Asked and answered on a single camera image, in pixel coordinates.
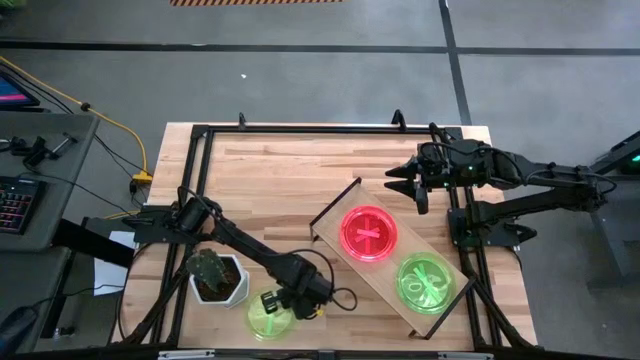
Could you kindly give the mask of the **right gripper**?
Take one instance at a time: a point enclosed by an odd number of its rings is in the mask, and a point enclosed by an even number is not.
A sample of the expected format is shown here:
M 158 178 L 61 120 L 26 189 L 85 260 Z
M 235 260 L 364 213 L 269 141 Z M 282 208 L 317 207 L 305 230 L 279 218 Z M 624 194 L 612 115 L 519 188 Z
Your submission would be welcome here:
M 452 187 L 448 174 L 449 158 L 444 143 L 425 142 L 417 147 L 417 155 L 403 165 L 385 172 L 393 178 L 413 178 L 386 182 L 384 187 L 406 196 L 414 196 L 416 189 L 447 189 Z

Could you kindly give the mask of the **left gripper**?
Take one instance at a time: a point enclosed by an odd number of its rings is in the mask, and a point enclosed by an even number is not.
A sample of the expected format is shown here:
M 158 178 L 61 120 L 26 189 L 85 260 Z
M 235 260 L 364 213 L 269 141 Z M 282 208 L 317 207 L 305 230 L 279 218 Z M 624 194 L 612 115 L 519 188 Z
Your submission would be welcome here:
M 322 275 L 302 280 L 297 287 L 283 287 L 277 292 L 267 291 L 261 295 L 266 314 L 279 309 L 279 299 L 284 307 L 292 309 L 312 309 L 326 305 L 331 297 L 332 283 Z

